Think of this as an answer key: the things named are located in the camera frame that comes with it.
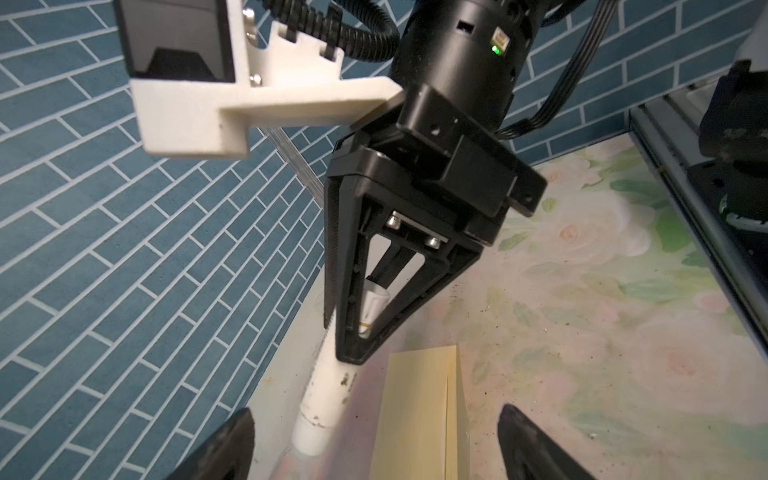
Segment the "white tube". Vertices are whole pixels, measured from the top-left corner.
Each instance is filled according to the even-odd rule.
[[[372,325],[388,302],[389,292],[366,280],[360,322]],[[291,441],[298,452],[314,457],[325,451],[349,401],[359,368],[336,359],[334,310],[293,426]]]

